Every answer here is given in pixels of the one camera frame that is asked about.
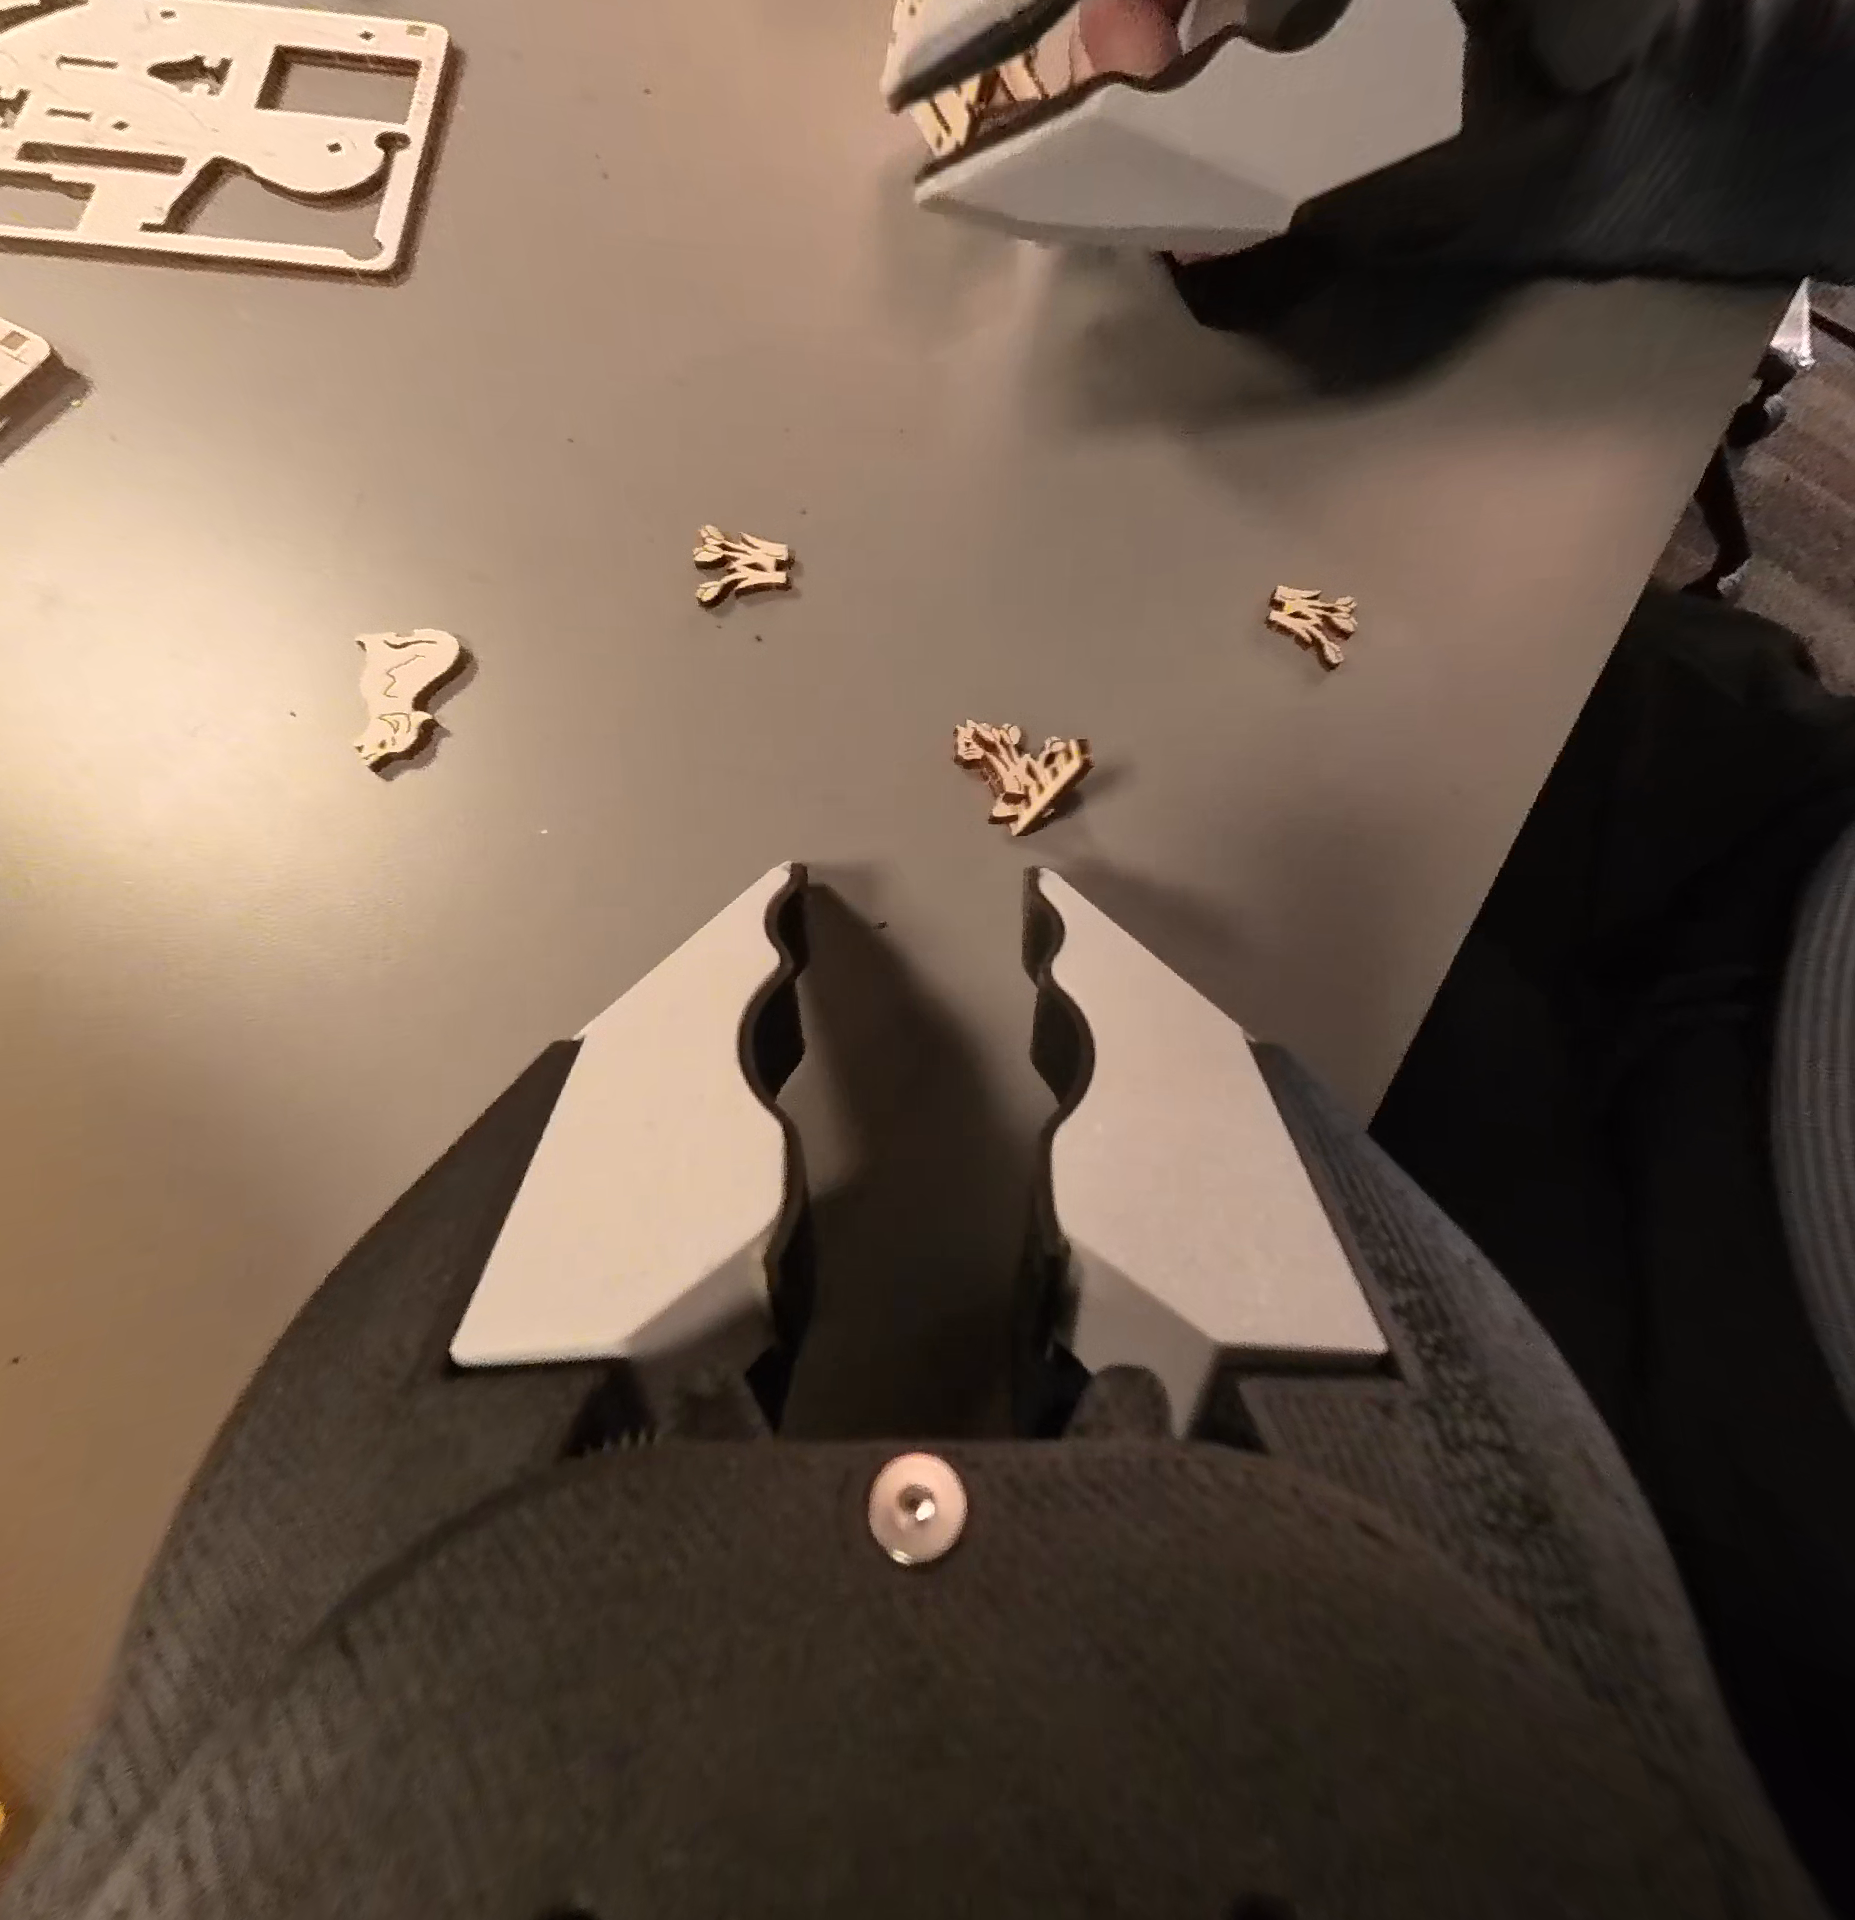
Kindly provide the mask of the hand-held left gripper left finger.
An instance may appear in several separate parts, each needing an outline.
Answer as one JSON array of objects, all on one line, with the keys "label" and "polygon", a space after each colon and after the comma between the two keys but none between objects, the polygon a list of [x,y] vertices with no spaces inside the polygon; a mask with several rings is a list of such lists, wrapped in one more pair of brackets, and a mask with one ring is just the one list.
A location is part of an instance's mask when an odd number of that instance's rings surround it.
[{"label": "hand-held left gripper left finger", "polygon": [[461,1372],[602,1362],[660,1412],[703,1372],[784,1401],[815,1279],[782,1093],[805,1057],[808,870],[772,865],[577,1035],[448,1346]]}]

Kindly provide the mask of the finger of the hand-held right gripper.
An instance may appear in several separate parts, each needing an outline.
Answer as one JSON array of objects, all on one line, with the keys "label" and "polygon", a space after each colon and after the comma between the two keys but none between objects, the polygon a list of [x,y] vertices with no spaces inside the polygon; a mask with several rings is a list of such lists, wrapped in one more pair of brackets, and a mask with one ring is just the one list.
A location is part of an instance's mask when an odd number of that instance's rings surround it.
[{"label": "finger of the hand-held right gripper", "polygon": [[1150,77],[1100,71],[967,134],[914,206],[1025,240],[1228,253],[1462,129],[1465,23],[1445,1],[1339,5],[1299,47],[1246,15]]},{"label": "finger of the hand-held right gripper", "polygon": [[913,107],[1029,53],[1069,1],[898,1],[884,101]]}]

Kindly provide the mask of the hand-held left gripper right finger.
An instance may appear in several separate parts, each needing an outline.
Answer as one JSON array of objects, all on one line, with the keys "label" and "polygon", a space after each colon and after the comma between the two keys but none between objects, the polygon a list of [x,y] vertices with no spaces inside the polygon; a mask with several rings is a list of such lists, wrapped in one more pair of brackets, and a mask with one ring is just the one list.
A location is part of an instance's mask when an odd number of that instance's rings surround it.
[{"label": "hand-held left gripper right finger", "polygon": [[1192,1435],[1224,1378],[1367,1378],[1390,1334],[1251,1034],[1053,867],[1025,877],[1042,1126],[1023,1404],[1137,1370]]}]

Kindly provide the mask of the small wooden model part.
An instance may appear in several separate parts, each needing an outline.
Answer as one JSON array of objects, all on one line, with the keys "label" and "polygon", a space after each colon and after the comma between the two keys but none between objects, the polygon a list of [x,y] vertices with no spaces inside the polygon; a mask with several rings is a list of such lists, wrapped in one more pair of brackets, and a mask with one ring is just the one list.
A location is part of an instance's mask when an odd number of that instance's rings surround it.
[{"label": "small wooden model part", "polygon": [[914,101],[909,114],[933,158],[954,157],[995,123],[1066,94],[1090,80],[1083,23],[1072,15],[1042,42],[973,80]]},{"label": "small wooden model part", "polygon": [[1358,630],[1356,598],[1281,582],[1271,594],[1265,628],[1293,640],[1323,669],[1339,669]]},{"label": "small wooden model part", "polygon": [[695,601],[712,612],[736,596],[792,589],[795,550],[758,535],[726,535],[721,525],[703,523],[695,535],[694,567],[701,575]]},{"label": "small wooden model part", "polygon": [[1033,745],[1018,724],[966,719],[953,735],[954,762],[987,782],[987,821],[1012,838],[1041,829],[1092,772],[1084,735],[1045,737]]}]

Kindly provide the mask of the animal-shaped wooden model part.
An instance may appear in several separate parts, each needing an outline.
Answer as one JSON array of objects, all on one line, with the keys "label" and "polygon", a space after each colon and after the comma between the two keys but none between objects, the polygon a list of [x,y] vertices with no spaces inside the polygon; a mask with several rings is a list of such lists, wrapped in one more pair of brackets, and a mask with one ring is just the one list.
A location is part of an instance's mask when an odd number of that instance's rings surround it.
[{"label": "animal-shaped wooden model part", "polygon": [[436,694],[470,664],[464,640],[439,628],[356,636],[363,726],[353,739],[365,769],[385,780],[430,750]]}]

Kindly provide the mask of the wooden parts sheet with cutouts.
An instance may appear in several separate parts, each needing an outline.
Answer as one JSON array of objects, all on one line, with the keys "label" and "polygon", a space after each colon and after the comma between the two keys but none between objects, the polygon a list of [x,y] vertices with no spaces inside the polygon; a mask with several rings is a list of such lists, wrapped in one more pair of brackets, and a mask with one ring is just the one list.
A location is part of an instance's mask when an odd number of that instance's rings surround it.
[{"label": "wooden parts sheet with cutouts", "polygon": [[[0,5],[0,249],[390,279],[456,61],[415,18],[280,5]],[[360,243],[207,232],[231,180]]]}]

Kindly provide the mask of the person's right hand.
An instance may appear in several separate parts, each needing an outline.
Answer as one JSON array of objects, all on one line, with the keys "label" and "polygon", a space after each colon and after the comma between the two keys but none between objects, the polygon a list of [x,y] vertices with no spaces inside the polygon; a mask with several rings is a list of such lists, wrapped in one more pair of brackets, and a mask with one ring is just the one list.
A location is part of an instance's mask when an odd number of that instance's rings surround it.
[{"label": "person's right hand", "polygon": [[1119,73],[1148,80],[1181,53],[1187,1],[1083,1],[1069,49],[1078,80]]}]

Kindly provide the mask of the person's dark trouser legs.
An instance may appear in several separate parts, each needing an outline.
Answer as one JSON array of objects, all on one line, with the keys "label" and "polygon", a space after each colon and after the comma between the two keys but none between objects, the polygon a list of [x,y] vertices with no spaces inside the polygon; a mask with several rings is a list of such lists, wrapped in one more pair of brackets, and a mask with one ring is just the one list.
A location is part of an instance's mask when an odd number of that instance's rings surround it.
[{"label": "person's dark trouser legs", "polygon": [[1647,588],[1371,1131],[1515,1286],[1651,1497],[1742,1746],[1855,1916],[1855,1431],[1779,1205],[1771,1053],[1855,695]]}]

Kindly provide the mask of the person's grey ribbed top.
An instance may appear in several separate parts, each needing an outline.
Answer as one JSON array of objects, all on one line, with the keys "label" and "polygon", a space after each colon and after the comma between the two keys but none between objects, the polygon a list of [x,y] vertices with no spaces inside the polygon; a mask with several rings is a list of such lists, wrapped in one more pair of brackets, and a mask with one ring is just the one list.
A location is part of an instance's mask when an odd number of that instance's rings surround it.
[{"label": "person's grey ribbed top", "polygon": [[1855,1431],[1855,821],[1811,875],[1784,955],[1771,1141],[1787,1252]]}]

